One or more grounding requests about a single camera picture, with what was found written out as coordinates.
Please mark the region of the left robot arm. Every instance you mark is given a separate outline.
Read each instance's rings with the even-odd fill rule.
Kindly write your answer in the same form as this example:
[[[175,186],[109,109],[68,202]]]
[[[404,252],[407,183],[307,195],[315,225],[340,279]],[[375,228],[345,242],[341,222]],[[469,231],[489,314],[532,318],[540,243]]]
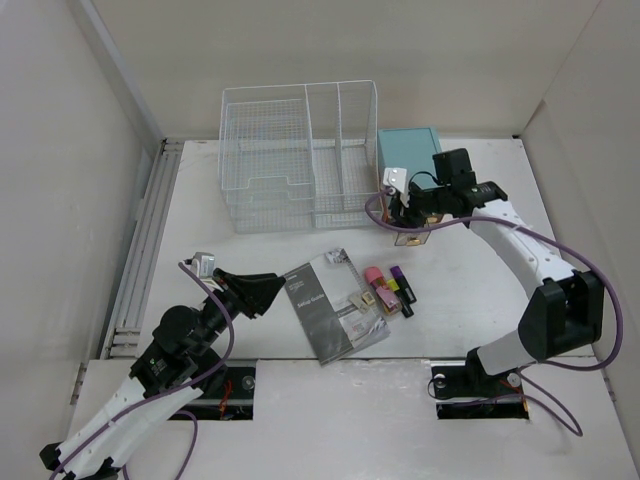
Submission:
[[[285,284],[274,273],[218,270],[219,286],[197,307],[176,305],[162,316],[146,350],[118,390],[76,434],[40,452],[44,467],[64,479],[115,479],[135,450],[178,410],[223,387],[226,359],[212,344],[243,315],[264,315]]]

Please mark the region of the pink glue stick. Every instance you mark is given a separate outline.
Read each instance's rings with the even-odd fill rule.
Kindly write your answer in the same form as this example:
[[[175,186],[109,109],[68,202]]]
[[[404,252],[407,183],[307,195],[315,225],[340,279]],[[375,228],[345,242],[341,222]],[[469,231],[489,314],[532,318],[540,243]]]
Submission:
[[[389,287],[385,276],[378,267],[368,267],[364,270],[366,282],[375,292],[383,310],[387,315],[394,315],[401,310],[401,302]]]

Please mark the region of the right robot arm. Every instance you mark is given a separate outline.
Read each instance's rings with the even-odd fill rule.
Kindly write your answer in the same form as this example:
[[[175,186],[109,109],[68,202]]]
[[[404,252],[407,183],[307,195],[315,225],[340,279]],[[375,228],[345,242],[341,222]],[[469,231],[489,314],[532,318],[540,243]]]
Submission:
[[[430,188],[405,168],[384,168],[381,189],[365,212],[379,226],[412,236],[446,227],[446,221],[428,219],[449,215],[485,241],[520,282],[528,304],[516,329],[471,350],[461,365],[432,370],[438,400],[500,398],[516,387],[524,368],[601,338],[608,285],[595,266],[580,271],[554,255],[556,242],[530,230],[501,187],[478,182],[466,149],[432,159]]]

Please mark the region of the clear drawer with gold knob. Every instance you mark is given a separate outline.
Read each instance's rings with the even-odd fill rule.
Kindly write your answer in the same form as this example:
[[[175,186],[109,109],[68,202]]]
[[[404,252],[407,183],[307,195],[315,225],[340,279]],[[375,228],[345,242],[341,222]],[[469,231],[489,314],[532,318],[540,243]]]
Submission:
[[[430,221],[428,219],[420,222],[418,225],[401,225],[399,222],[394,223],[399,228],[409,229],[418,227],[429,227]],[[394,245],[398,247],[413,247],[424,245],[430,236],[429,232],[422,233],[397,233],[394,241]]]

